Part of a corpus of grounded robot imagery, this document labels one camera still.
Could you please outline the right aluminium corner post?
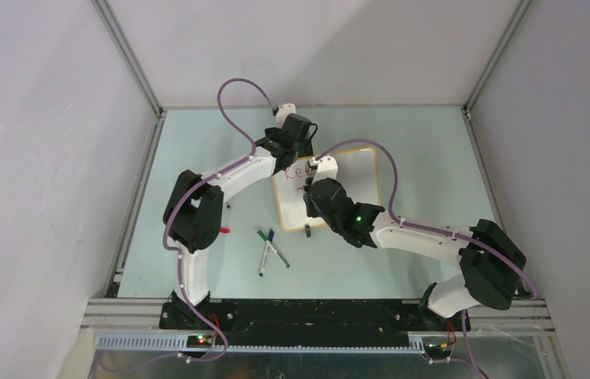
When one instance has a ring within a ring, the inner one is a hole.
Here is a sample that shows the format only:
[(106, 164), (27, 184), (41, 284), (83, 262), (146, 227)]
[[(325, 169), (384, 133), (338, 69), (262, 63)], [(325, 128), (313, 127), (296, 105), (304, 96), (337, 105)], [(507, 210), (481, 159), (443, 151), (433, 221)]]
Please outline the right aluminium corner post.
[(513, 10), (509, 21), (500, 35), (498, 42), (494, 45), (494, 48), (490, 53), (490, 57), (487, 59), (481, 74), (473, 85), (472, 90), (466, 99), (464, 106), (462, 107), (464, 110), (464, 115), (468, 120), (471, 119), (473, 108), (478, 103), (478, 100), (482, 95), (482, 92), (485, 89), (487, 83), (489, 82), (495, 68), (509, 48), (509, 45), (511, 44), (523, 20), (527, 16), (533, 3), (534, 2), (532, 0), (520, 0)]

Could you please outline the aluminium frame rail front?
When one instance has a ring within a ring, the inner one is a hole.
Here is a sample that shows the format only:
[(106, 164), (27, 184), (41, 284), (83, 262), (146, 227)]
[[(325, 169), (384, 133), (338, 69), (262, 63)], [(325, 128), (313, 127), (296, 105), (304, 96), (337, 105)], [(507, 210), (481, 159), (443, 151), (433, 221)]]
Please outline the aluminium frame rail front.
[[(81, 328), (102, 332), (157, 332), (163, 298), (92, 298)], [(554, 336), (555, 327), (543, 300), (516, 300), (509, 310), (475, 306), (468, 311), (472, 332), (492, 336)]]

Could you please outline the blue marker pen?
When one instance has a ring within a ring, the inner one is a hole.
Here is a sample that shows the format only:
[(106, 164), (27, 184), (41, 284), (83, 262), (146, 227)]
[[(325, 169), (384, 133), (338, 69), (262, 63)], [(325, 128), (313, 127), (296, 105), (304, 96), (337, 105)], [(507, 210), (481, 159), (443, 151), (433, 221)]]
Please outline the blue marker pen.
[(261, 237), (261, 239), (263, 240), (263, 242), (265, 243), (264, 253), (263, 253), (262, 259), (261, 259), (261, 267), (260, 267), (260, 270), (258, 272), (258, 275), (259, 276), (263, 276), (264, 275), (264, 272), (265, 272), (266, 260), (267, 260), (267, 257), (269, 255), (269, 251), (271, 250), (270, 243), (273, 240), (274, 231), (272, 229), (270, 229), (269, 232), (267, 234), (265, 234), (263, 231), (258, 230), (257, 233)]

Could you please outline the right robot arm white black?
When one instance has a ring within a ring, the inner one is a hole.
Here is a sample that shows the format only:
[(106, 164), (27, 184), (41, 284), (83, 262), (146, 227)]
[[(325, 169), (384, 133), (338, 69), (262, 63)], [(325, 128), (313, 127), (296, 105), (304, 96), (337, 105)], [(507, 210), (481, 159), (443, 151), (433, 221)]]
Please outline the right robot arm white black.
[(477, 305), (511, 307), (527, 259), (495, 222), (432, 227), (401, 221), (380, 205), (354, 202), (331, 178), (307, 186), (303, 199), (309, 215), (322, 218), (356, 248), (404, 250), (459, 268), (459, 274), (426, 289), (419, 308), (424, 327), (439, 330), (452, 316)]

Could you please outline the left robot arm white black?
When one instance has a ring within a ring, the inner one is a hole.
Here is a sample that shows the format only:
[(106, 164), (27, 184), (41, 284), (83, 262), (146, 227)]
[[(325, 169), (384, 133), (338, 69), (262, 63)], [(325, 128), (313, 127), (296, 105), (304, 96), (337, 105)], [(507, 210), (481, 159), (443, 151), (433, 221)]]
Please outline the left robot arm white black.
[(183, 171), (163, 214), (163, 246), (177, 256), (179, 319), (189, 328), (208, 322), (208, 250), (220, 234), (225, 204), (255, 182), (288, 169), (303, 156), (318, 126), (296, 113), (265, 130), (248, 152), (206, 174)]

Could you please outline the left aluminium corner post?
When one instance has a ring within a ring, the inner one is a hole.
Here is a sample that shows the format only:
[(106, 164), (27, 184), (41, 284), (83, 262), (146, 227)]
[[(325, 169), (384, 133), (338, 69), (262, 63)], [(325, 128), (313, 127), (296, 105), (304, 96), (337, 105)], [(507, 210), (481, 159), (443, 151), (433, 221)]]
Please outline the left aluminium corner post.
[(163, 113), (163, 107), (157, 99), (145, 71), (140, 64), (134, 49), (131, 47), (130, 41), (123, 31), (110, 2), (107, 0), (91, 0), (91, 3), (95, 7), (100, 20), (103, 22), (108, 35), (118, 51), (118, 54), (126, 64), (126, 68), (135, 80), (137, 87), (144, 96), (152, 113), (157, 118), (160, 117)]

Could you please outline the whiteboard with orange frame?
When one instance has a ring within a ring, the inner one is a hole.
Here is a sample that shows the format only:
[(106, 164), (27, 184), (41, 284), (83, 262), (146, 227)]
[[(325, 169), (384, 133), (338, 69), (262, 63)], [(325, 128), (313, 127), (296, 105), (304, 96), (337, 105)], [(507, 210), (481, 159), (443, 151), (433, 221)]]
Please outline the whiteboard with orange frame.
[[(337, 164), (336, 180), (354, 202), (381, 204), (379, 164), (375, 148), (340, 150), (324, 158), (332, 159)], [(306, 180), (314, 176), (312, 169), (307, 166), (309, 161), (309, 157), (300, 158), (273, 177), (280, 225), (284, 231), (300, 231), (307, 226), (325, 225), (322, 218), (311, 218), (306, 213), (304, 186)]]

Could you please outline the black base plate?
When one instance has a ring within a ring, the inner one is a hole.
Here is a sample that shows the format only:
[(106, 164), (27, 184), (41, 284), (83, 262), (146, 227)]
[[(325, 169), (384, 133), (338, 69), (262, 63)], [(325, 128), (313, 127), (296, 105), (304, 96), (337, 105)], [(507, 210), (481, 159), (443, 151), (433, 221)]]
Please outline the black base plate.
[(460, 313), (441, 319), (425, 306), (399, 299), (206, 299), (196, 308), (209, 325), (172, 297), (162, 306), (160, 329), (211, 332), (218, 327), (230, 345), (406, 347), (411, 332), (459, 332), (470, 325)]

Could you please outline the aluminium corner post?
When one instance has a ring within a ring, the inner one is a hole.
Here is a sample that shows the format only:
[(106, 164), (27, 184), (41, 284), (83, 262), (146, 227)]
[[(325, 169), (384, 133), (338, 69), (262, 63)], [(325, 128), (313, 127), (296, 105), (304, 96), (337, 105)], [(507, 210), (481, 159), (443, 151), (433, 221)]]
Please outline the aluminium corner post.
[(118, 51), (118, 54), (126, 64), (126, 68), (135, 80), (137, 87), (144, 96), (152, 113), (157, 118), (160, 117), (163, 113), (163, 107), (157, 99), (145, 71), (140, 64), (134, 49), (131, 47), (130, 41), (123, 31), (110, 2), (107, 0), (91, 0), (91, 3), (95, 7), (100, 20), (103, 22), (108, 35)]
[(478, 103), (478, 100), (482, 95), (482, 92), (485, 89), (487, 83), (489, 82), (495, 68), (509, 48), (509, 45), (511, 44), (523, 20), (527, 16), (533, 3), (534, 2), (532, 0), (520, 0), (513, 10), (509, 21), (500, 35), (498, 42), (494, 45), (494, 48), (490, 53), (490, 57), (487, 59), (481, 74), (473, 85), (472, 90), (466, 99), (464, 106), (462, 107), (464, 110), (464, 115), (468, 120), (471, 119), (473, 108)]

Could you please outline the green marker pen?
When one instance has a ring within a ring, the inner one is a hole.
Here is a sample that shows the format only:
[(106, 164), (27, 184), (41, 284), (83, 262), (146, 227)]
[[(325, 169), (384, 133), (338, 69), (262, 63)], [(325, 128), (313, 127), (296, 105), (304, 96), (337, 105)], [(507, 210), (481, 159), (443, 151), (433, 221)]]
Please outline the green marker pen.
[(271, 248), (271, 252), (273, 252), (279, 259), (280, 261), (285, 265), (286, 268), (290, 268), (291, 265), (288, 262), (288, 260), (285, 258), (285, 256), (276, 248), (276, 246), (273, 244), (273, 240), (270, 243), (270, 248)]

